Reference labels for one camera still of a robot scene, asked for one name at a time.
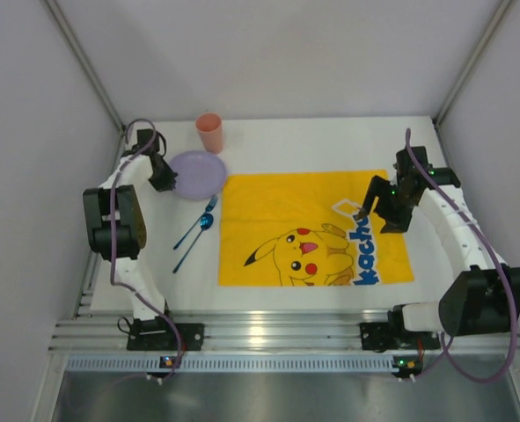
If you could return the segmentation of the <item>pink plastic cup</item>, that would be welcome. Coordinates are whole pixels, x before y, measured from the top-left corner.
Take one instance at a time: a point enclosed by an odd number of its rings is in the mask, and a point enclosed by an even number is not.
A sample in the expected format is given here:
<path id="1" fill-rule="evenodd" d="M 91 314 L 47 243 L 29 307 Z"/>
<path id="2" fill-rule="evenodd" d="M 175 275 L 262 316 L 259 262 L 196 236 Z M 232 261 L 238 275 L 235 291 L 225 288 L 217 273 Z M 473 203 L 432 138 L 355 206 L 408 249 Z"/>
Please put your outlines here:
<path id="1" fill-rule="evenodd" d="M 195 121 L 195 129 L 205 150 L 219 154 L 223 150 L 223 121 L 216 113 L 204 113 Z"/>

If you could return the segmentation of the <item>blue metal fork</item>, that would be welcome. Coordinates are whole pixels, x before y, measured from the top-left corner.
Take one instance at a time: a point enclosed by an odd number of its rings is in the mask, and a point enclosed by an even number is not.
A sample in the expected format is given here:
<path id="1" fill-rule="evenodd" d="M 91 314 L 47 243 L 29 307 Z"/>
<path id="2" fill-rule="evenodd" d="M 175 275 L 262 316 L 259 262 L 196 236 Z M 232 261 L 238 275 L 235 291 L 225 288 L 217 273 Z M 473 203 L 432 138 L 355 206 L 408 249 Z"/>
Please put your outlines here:
<path id="1" fill-rule="evenodd" d="M 183 237 L 173 246 L 173 249 L 174 250 L 177 250 L 179 248 L 179 246 L 183 243 L 183 241 L 186 239 L 187 235 L 195 228 L 196 225 L 198 225 L 201 221 L 201 218 L 205 215 L 205 214 L 210 214 L 213 209 L 215 208 L 216 206 L 216 203 L 218 202 L 218 195 L 217 194 L 214 194 L 210 200 L 209 200 L 209 203 L 207 204 L 207 206 L 205 207 L 204 209 L 204 212 L 201 214 L 201 216 L 199 216 L 197 218 L 197 220 L 192 224 L 192 226 L 186 231 L 186 233 L 183 235 Z"/>

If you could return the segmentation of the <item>blue metal spoon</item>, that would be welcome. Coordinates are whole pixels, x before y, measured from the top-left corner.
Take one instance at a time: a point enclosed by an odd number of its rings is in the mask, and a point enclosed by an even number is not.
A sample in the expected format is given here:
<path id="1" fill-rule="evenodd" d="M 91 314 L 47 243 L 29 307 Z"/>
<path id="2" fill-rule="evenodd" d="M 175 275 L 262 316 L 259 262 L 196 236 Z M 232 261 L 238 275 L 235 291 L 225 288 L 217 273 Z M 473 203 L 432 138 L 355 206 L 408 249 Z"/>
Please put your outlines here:
<path id="1" fill-rule="evenodd" d="M 196 243 L 201 238 L 201 235 L 213 226 L 214 220 L 215 220 L 214 216 L 210 212 L 204 213 L 200 217 L 200 220 L 199 220 L 200 231 L 197 234 L 197 236 L 195 237 L 195 239 L 193 240 L 193 242 L 190 244 L 190 246 L 187 248 L 186 252 L 181 257 L 178 264 L 173 268 L 173 270 L 172 270 L 173 273 L 177 273 L 180 270 L 180 268 L 184 264 L 185 260 L 187 259 L 188 255 L 191 253 L 192 249 L 195 247 Z"/>

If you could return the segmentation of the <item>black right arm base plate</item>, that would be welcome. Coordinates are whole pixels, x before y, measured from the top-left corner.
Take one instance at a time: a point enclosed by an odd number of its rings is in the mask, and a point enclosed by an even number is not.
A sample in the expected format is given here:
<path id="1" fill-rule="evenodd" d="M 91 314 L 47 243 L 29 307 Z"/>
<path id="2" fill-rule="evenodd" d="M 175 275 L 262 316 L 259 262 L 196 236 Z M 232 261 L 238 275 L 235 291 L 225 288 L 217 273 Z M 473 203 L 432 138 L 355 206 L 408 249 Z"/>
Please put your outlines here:
<path id="1" fill-rule="evenodd" d="M 406 331 L 392 327 L 388 323 L 359 324 L 362 349 L 376 353 L 394 350 L 439 350 L 437 335 L 426 331 Z"/>

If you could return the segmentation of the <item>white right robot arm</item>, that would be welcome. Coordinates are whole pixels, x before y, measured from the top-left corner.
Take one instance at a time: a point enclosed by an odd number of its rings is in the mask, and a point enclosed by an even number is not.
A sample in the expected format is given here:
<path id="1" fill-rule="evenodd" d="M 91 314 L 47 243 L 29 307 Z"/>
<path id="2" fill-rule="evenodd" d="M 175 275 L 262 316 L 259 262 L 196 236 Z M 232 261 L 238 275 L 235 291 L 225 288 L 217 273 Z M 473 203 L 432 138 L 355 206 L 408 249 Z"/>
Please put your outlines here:
<path id="1" fill-rule="evenodd" d="M 520 267 L 503 262 L 477 235 L 456 173 L 428 161 L 423 146 L 397 152 L 394 181 L 370 181 L 358 222 L 376 214 L 384 234 L 408 231 L 419 209 L 434 227 L 454 281 L 431 302 L 400 304 L 389 313 L 402 330 L 443 331 L 452 337 L 508 332 L 520 313 Z"/>

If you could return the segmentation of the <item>yellow Pikachu placemat cloth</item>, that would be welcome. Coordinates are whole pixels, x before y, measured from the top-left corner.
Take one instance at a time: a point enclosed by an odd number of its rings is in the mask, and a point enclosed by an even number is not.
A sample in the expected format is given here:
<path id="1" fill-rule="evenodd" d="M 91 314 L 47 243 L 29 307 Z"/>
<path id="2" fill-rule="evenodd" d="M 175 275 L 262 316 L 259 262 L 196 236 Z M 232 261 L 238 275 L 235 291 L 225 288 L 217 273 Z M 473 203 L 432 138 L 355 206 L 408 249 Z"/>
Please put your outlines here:
<path id="1" fill-rule="evenodd" d="M 223 189 L 218 283 L 337 287 L 414 281 L 405 238 L 357 219 L 386 170 L 241 174 Z"/>

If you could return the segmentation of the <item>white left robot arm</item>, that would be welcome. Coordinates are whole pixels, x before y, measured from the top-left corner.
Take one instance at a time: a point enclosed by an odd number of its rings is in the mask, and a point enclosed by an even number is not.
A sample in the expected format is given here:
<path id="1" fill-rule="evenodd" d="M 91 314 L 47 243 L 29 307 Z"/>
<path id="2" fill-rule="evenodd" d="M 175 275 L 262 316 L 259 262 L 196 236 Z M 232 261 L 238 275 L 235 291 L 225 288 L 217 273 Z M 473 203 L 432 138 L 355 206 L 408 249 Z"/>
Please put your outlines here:
<path id="1" fill-rule="evenodd" d="M 110 284 L 128 291 L 133 317 L 140 322 L 167 312 L 166 300 L 141 255 L 148 230 L 137 196 L 144 186 L 158 193 L 176 186 L 178 174 L 165 161 L 165 149 L 165 138 L 155 128 L 136 130 L 134 143 L 109 178 L 83 192 L 90 248 L 111 264 Z"/>

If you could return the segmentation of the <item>purple plastic plate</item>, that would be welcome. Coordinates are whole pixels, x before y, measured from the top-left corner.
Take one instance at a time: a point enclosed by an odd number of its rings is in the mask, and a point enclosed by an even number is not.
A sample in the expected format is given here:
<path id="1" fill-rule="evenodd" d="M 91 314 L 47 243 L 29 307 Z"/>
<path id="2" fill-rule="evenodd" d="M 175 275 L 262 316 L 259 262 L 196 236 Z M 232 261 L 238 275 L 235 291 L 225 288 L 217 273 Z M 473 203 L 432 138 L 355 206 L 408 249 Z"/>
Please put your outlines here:
<path id="1" fill-rule="evenodd" d="M 223 161 L 204 150 L 178 154 L 169 165 L 177 173 L 173 191 L 186 200 L 205 200 L 218 194 L 228 178 Z"/>

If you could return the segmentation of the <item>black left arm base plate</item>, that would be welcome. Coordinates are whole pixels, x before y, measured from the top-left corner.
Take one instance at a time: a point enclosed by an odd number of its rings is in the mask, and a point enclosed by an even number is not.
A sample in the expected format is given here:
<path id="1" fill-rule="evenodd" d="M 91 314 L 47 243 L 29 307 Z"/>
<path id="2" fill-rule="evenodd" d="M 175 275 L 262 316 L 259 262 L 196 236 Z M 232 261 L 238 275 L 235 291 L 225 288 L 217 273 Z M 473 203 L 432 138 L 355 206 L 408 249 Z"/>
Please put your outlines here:
<path id="1" fill-rule="evenodd" d="M 200 351 L 203 345 L 204 324 L 175 323 L 180 336 L 180 350 Z M 128 328 L 127 349 L 137 352 L 175 351 L 177 337 L 172 327 L 161 317 L 141 321 L 135 319 Z"/>

